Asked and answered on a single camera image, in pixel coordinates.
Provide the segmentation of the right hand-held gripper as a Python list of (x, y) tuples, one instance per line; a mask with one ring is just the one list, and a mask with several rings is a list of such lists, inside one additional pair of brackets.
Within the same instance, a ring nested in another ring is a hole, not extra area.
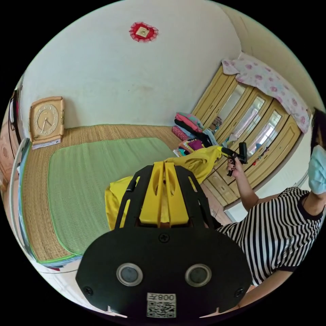
[(239, 152), (235, 152), (231, 149), (225, 148), (223, 146), (215, 146), (215, 150), (220, 154), (224, 155), (228, 159), (238, 157), (242, 163), (242, 147), (239, 148)]

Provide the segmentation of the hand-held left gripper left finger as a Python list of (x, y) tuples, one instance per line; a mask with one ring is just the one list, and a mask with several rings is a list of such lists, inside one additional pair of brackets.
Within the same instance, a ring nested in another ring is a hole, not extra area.
[(163, 192), (164, 162), (155, 162), (152, 167), (145, 194), (140, 222), (143, 225), (160, 225)]

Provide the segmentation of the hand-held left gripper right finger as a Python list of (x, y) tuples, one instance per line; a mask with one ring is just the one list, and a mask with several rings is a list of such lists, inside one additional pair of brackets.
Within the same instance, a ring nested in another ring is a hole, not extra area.
[(186, 225), (189, 217), (184, 203), (175, 166), (165, 162), (165, 177), (170, 225)]

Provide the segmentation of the person's right hand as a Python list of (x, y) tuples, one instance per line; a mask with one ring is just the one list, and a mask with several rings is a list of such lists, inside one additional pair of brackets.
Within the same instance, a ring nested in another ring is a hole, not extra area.
[(228, 176), (237, 178), (244, 174), (242, 163), (238, 157), (230, 158), (227, 162)]

